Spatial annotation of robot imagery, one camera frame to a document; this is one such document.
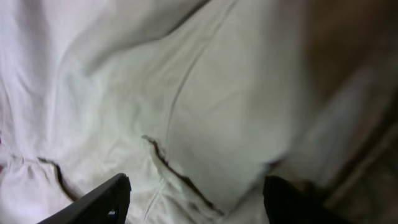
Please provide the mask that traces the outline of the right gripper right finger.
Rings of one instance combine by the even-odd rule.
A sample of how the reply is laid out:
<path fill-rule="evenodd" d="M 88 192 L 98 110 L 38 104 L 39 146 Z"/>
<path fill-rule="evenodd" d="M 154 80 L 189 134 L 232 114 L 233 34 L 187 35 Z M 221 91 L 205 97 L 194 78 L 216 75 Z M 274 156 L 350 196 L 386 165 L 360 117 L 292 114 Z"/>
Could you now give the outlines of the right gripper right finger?
<path fill-rule="evenodd" d="M 267 176 L 262 190 L 270 224 L 350 224 L 278 176 Z"/>

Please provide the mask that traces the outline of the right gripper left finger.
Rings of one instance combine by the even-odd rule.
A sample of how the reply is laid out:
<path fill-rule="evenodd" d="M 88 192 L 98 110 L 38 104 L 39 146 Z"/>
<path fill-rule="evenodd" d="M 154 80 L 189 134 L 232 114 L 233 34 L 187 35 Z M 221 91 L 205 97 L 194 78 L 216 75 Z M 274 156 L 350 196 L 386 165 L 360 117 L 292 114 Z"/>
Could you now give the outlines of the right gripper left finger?
<path fill-rule="evenodd" d="M 131 184 L 119 173 L 39 224 L 125 224 Z"/>

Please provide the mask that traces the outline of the beige shorts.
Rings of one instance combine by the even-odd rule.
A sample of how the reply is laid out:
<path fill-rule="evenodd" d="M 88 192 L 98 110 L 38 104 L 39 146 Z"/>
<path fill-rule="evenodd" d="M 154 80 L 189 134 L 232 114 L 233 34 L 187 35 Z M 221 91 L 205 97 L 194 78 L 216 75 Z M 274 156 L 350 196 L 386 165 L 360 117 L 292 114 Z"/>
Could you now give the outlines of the beige shorts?
<path fill-rule="evenodd" d="M 260 223 L 325 187 L 397 85 L 396 1 L 2 1 L 1 222 L 118 173 L 128 223 Z"/>

